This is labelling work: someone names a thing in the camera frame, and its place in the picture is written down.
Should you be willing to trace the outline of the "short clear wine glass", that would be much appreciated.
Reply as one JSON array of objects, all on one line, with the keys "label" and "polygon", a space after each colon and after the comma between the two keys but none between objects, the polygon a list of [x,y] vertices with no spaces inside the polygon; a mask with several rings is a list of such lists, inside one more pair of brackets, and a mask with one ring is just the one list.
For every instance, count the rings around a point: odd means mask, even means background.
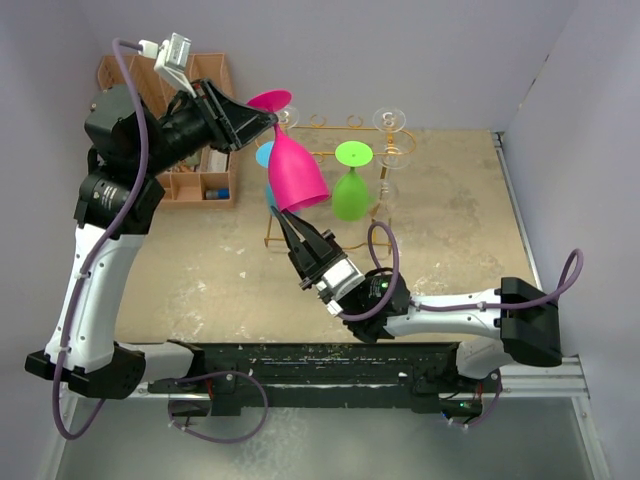
[{"label": "short clear wine glass", "polygon": [[369,213],[372,219],[389,220],[392,217],[400,196],[396,176],[410,161],[408,149],[396,145],[387,145],[383,154],[377,156],[380,173],[369,187]]}]

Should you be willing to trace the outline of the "green plastic goblet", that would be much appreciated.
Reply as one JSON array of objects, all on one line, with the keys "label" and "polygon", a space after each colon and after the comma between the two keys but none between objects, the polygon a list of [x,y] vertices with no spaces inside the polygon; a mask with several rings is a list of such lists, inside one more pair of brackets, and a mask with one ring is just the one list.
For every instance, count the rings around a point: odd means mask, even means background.
[{"label": "green plastic goblet", "polygon": [[360,141],[341,143],[334,153],[336,160],[348,171],[336,182],[332,192],[332,211],[343,221],[358,221],[368,211],[368,187],[358,169],[373,159],[372,149]]}]

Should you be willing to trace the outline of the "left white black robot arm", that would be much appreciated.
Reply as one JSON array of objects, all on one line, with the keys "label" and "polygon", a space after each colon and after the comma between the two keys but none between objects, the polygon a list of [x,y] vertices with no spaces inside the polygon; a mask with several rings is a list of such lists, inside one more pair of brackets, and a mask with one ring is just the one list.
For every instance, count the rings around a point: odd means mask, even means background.
[{"label": "left white black robot arm", "polygon": [[206,369],[192,347],[115,340],[131,266],[165,194],[159,174],[205,147],[238,151],[278,122],[276,114],[230,98],[209,79],[191,86],[161,117],[124,84],[94,98],[84,124],[92,146],[74,212],[72,274],[54,333],[44,349],[27,355],[27,372],[95,399],[124,399],[139,383],[165,378],[184,392],[204,384]]}]

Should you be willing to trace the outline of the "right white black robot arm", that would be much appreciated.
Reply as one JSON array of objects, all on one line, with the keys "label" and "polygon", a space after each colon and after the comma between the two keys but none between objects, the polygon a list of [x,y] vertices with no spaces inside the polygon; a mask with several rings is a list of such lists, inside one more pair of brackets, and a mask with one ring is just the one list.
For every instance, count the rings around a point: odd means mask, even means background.
[{"label": "right white black robot arm", "polygon": [[328,312],[364,343],[422,333],[458,333],[469,340],[454,349],[445,366],[446,383],[467,391],[512,362],[531,367],[561,364],[560,294],[546,294],[517,277],[499,287],[458,295],[412,294],[392,264],[362,273],[331,231],[319,232],[295,214],[273,209],[288,257],[303,290],[315,289]]}]

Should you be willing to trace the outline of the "pink plastic goblet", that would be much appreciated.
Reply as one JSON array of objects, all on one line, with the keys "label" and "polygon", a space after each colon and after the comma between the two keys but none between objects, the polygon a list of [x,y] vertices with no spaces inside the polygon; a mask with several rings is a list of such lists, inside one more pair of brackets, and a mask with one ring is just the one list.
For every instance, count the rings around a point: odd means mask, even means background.
[{"label": "pink plastic goblet", "polygon": [[273,202],[270,214],[284,210],[295,213],[330,197],[324,176],[311,153],[286,135],[279,121],[267,164],[268,185]]}]

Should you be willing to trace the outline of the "blue plastic goblet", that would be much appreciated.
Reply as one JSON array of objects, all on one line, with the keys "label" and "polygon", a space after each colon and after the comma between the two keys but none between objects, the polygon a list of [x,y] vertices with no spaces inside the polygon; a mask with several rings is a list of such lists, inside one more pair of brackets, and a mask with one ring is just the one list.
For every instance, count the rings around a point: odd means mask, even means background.
[{"label": "blue plastic goblet", "polygon": [[301,188],[298,185],[298,161],[289,153],[278,151],[272,153],[275,142],[268,141],[260,146],[255,154],[256,162],[267,171],[265,199],[269,213],[270,208],[288,210],[293,214],[301,211]]}]

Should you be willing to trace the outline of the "tall clear flute glass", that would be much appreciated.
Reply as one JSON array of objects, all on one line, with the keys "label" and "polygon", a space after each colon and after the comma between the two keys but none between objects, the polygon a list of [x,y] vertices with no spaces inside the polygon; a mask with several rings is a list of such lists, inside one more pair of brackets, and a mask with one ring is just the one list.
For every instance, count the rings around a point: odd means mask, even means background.
[{"label": "tall clear flute glass", "polygon": [[372,121],[374,127],[385,135],[385,146],[394,147],[394,134],[404,128],[406,115],[397,107],[383,107],[373,114]]}]

